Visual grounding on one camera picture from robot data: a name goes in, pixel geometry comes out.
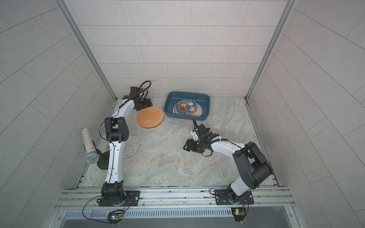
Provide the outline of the orange round coaster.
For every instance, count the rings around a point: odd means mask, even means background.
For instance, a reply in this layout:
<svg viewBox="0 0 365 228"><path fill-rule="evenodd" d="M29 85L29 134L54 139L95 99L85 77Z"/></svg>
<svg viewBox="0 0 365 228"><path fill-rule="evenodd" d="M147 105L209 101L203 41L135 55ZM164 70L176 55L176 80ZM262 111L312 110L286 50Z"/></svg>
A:
<svg viewBox="0 0 365 228"><path fill-rule="evenodd" d="M157 106L151 106L138 112L136 121L143 128L154 128L164 120L164 111Z"/></svg>

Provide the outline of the blue bear coaster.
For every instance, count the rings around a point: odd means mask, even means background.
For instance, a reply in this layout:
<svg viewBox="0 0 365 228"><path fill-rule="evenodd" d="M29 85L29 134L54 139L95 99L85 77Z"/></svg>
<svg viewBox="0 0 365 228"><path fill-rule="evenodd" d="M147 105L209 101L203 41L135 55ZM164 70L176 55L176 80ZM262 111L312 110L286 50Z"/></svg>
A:
<svg viewBox="0 0 365 228"><path fill-rule="evenodd" d="M194 100L185 99L175 104L173 113L177 115L197 116L200 113L200 108L200 105Z"/></svg>

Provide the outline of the teal storage box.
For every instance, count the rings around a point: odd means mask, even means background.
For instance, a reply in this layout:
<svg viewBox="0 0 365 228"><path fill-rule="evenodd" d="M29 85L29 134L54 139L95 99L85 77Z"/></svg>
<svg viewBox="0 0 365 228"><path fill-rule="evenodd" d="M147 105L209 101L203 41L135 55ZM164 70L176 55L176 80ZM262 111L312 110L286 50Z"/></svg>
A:
<svg viewBox="0 0 365 228"><path fill-rule="evenodd" d="M210 101L206 94L173 91L168 94L163 111L170 118L204 121L210 113Z"/></svg>

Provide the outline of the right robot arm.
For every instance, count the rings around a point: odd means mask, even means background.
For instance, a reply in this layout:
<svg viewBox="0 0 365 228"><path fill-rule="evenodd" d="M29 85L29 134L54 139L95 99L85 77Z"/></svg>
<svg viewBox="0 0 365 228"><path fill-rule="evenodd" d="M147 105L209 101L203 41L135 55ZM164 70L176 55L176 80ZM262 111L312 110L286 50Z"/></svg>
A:
<svg viewBox="0 0 365 228"><path fill-rule="evenodd" d="M273 174L271 164L255 143L232 142L212 133L204 124L198 125L195 120L193 124L192 139L186 141L183 147L185 151L203 154L209 150L211 153L221 153L236 164L239 177L227 187L228 198L232 203L242 201L245 193L258 188Z"/></svg>

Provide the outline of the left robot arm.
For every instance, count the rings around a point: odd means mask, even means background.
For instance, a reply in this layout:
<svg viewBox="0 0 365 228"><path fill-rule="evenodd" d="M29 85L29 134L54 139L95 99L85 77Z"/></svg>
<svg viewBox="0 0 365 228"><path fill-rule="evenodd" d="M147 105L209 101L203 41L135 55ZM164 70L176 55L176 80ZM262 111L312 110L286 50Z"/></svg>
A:
<svg viewBox="0 0 365 228"><path fill-rule="evenodd" d="M123 97L118 110L104 121L106 140L109 142L109 159L106 181L102 186L101 197L97 200L100 207L120 206L125 203L122 163L124 147L129 138L126 118L133 109L140 111L152 106L147 95L147 88L131 87L130 94Z"/></svg>

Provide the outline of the pale butterfly coaster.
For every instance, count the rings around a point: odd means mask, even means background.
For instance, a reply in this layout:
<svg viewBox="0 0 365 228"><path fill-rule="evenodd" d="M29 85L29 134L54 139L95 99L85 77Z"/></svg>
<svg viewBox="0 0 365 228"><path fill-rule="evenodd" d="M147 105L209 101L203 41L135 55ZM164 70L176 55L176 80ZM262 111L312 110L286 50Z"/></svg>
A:
<svg viewBox="0 0 365 228"><path fill-rule="evenodd" d="M135 135L130 135L129 139L126 141L123 152L123 160L132 158L137 154L140 147L139 138Z"/></svg>

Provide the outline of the glitter microphone on stand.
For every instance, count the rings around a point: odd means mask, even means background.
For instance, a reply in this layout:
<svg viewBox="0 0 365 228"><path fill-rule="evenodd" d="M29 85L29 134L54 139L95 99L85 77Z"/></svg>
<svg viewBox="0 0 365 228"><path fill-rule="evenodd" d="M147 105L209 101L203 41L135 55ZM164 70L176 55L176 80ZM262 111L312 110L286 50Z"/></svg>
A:
<svg viewBox="0 0 365 228"><path fill-rule="evenodd" d="M89 164L97 164L101 170L107 170L109 166L110 152L102 153L96 148L94 140L92 140L91 134L87 128L82 130L83 144L86 152L86 161Z"/></svg>

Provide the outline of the right controller board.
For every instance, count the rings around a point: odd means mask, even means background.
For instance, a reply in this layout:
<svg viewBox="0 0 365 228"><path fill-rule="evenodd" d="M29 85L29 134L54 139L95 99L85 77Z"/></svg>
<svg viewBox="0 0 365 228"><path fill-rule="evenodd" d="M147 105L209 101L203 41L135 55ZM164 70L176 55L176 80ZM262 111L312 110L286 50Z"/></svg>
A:
<svg viewBox="0 0 365 228"><path fill-rule="evenodd" d="M247 216L246 208L231 208L235 222L243 222Z"/></svg>

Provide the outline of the controller board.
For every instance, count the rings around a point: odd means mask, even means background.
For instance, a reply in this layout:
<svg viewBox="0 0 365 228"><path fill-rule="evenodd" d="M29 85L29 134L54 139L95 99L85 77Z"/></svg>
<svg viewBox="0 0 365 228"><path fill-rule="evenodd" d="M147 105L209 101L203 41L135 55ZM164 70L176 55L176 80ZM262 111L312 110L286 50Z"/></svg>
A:
<svg viewBox="0 0 365 228"><path fill-rule="evenodd" d="M246 208L231 208L235 222L243 222L247 216Z"/></svg>
<svg viewBox="0 0 365 228"><path fill-rule="evenodd" d="M115 210L107 215L107 222L109 225L117 225L122 220L124 210Z"/></svg>

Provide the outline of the left controller board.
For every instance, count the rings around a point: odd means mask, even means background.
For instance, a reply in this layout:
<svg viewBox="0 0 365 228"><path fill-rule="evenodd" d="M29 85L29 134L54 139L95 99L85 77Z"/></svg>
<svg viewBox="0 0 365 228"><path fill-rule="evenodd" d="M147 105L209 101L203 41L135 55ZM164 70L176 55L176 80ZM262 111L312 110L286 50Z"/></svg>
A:
<svg viewBox="0 0 365 228"><path fill-rule="evenodd" d="M122 220L124 210L115 210L107 215L107 222L109 225L117 225Z"/></svg>

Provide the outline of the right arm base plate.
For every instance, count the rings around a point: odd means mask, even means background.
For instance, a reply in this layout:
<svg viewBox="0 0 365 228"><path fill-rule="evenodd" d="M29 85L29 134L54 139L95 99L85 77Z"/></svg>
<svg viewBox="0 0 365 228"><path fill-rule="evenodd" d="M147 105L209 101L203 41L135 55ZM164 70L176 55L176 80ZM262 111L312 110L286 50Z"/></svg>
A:
<svg viewBox="0 0 365 228"><path fill-rule="evenodd" d="M254 199L251 191L246 191L242 195L236 195L233 190L215 190L215 200L217 205L253 205Z"/></svg>

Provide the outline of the aluminium mounting rail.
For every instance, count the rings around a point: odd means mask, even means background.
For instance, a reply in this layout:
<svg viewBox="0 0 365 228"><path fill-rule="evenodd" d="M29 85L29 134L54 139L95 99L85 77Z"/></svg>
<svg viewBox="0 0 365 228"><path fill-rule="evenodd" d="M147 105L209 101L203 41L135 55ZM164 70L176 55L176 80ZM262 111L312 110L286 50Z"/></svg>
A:
<svg viewBox="0 0 365 228"><path fill-rule="evenodd" d="M161 188L126 188L125 191L140 191L137 206L132 209L152 208L206 208L206 207L269 207L293 206L292 194L287 187L263 186L251 190L253 205L217 205L215 190L226 190L225 187L161 187ZM64 190L53 204L55 209L93 209L99 208L97 199L101 197L100 188L78 188Z"/></svg>

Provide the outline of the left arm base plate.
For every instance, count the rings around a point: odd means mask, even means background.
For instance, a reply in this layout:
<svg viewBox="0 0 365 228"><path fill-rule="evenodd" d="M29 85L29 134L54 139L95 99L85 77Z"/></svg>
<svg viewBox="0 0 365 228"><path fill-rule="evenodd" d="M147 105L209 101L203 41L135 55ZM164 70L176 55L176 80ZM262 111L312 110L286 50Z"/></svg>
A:
<svg viewBox="0 0 365 228"><path fill-rule="evenodd" d="M128 207L137 206L140 191L110 192L97 199L100 207Z"/></svg>

